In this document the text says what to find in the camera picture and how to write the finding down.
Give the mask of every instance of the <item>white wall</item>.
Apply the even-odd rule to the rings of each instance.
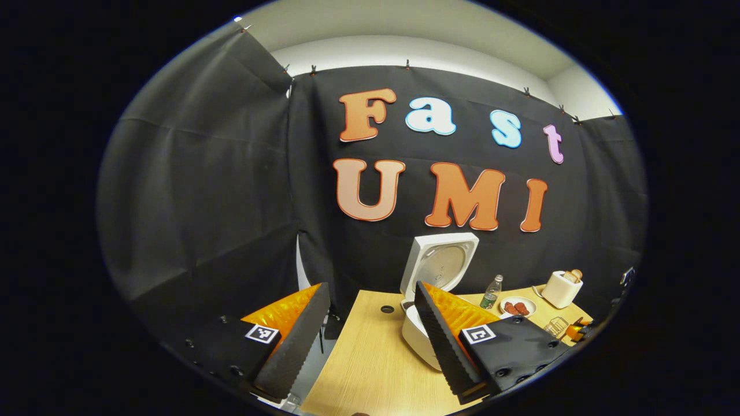
[[[548,84],[540,78],[484,53],[444,42],[406,36],[345,36],[307,42],[276,50],[272,55],[296,76],[316,70],[369,65],[431,68],[462,73],[498,82],[557,105],[558,101]]]
[[[580,120],[622,114],[622,110],[599,84],[579,65],[574,65],[547,82],[550,91],[557,97],[564,110],[577,115]]]

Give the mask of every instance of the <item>small wire basket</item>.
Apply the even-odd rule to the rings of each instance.
[[[555,338],[557,338],[560,332],[565,331],[565,328],[568,328],[568,322],[560,316],[553,318],[550,320],[550,323],[545,325],[545,331]]]

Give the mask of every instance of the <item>orange letter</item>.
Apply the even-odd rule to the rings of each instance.
[[[529,188],[527,215],[519,228],[524,232],[535,232],[542,227],[539,217],[542,214],[542,200],[545,199],[548,185],[539,179],[530,179],[527,181],[527,188]]]
[[[424,222],[432,227],[446,227],[452,224],[447,212],[452,205],[452,212],[458,227],[465,225],[473,210],[475,218],[470,221],[470,228],[493,231],[499,227],[496,211],[499,204],[499,191],[506,180],[503,173],[486,169],[480,173],[472,189],[468,189],[463,171],[456,164],[436,163],[431,171],[437,176],[437,193],[434,196],[434,208]]]
[[[396,208],[398,175],[406,170],[399,161],[377,161],[375,169],[380,172],[380,199],[374,207],[360,201],[360,173],[368,166],[359,159],[337,159],[337,203],[345,214],[356,220],[380,221],[387,218]]]
[[[386,106],[381,101],[373,101],[372,105],[368,106],[368,100],[392,103],[396,101],[396,93],[389,88],[383,88],[339,97],[339,101],[344,103],[345,111],[345,128],[339,134],[341,141],[367,140],[377,135],[377,129],[370,127],[370,117],[378,124],[383,123],[386,120]]]

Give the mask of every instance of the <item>light blue letter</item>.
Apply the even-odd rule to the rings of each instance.
[[[494,129],[491,134],[499,146],[506,146],[512,149],[519,147],[522,143],[522,122],[511,113],[502,110],[491,111],[491,123]]]
[[[416,110],[406,116],[406,125],[418,132],[431,132],[439,135],[450,135],[457,126],[452,124],[452,109],[450,104],[431,97],[416,98],[408,104]],[[429,110],[420,110],[429,106]]]

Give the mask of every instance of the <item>white ceiling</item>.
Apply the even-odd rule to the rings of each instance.
[[[529,29],[464,0],[277,0],[243,18],[270,52],[326,38],[395,35],[467,47],[545,81],[576,64]]]

